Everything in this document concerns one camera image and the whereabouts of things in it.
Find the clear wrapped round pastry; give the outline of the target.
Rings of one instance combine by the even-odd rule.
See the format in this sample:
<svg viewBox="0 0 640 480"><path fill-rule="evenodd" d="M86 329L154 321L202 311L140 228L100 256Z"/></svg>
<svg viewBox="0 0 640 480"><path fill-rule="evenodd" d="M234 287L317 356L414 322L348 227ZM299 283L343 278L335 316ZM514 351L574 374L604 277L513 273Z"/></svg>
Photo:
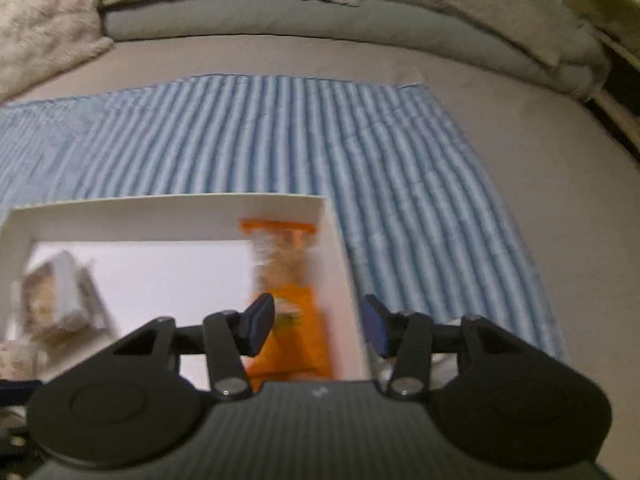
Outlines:
<svg viewBox="0 0 640 480"><path fill-rule="evenodd" d="M67 344L86 330L112 329L89 269L66 250L24 276L18 305L24 333L43 348Z"/></svg>

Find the blue white striped cloth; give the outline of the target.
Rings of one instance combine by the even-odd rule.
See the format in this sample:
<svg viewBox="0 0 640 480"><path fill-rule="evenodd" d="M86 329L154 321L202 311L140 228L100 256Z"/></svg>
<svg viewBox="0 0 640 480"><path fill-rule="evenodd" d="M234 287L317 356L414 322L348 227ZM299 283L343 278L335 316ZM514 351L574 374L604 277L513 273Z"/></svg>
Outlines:
<svg viewBox="0 0 640 480"><path fill-rule="evenodd" d="M358 292L564 353L506 204L420 84L203 75L2 107L3 211L201 193L329 197Z"/></svg>

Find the white cardboard box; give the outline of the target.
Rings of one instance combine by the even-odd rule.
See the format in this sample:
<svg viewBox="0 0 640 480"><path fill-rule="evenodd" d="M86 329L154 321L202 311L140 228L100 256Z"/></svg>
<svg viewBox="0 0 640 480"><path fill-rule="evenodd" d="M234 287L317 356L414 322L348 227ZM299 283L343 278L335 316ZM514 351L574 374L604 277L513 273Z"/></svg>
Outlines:
<svg viewBox="0 0 640 480"><path fill-rule="evenodd" d="M310 282L323 312L334 375L369 376L343 237L329 200L284 194L167 195L83 200L16 208L1 230L1 336L23 275L66 250L96 284L112 323L44 370L49 379L112 340L157 318L201 324L206 315L245 309L255 297L244 219L312 223Z"/></svg>

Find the fluffy cream pillow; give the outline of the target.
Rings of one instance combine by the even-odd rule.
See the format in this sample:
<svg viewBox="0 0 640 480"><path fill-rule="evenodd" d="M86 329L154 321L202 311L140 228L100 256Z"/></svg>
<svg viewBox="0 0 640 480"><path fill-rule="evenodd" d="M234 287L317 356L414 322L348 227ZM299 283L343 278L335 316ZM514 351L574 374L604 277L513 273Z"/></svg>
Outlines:
<svg viewBox="0 0 640 480"><path fill-rule="evenodd" d="M100 0L1 0L1 101L110 50Z"/></svg>

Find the grey folded duvet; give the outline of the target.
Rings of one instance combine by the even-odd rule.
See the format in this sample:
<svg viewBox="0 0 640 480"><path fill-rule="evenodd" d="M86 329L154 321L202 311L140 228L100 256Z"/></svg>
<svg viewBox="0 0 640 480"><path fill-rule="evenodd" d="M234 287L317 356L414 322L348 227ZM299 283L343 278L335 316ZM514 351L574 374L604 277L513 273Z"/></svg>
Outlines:
<svg viewBox="0 0 640 480"><path fill-rule="evenodd" d="M559 65L549 68L461 18L395 1L149 0L111 6L102 15L107 36L116 41L271 35L367 42L436 54L583 99L603 87L611 70L582 23L567 24Z"/></svg>

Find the orange clear snack packet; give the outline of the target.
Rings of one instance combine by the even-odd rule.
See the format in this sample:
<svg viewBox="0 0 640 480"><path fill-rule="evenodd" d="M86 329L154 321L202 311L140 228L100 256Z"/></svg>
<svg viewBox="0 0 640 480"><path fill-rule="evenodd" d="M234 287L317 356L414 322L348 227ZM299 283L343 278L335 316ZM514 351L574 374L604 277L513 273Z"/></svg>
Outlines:
<svg viewBox="0 0 640 480"><path fill-rule="evenodd" d="M250 238L258 292L274 300L274 322L247 375L257 391L265 382L296 382L333 377L326 320L311 283L317 227L312 223L244 219Z"/></svg>

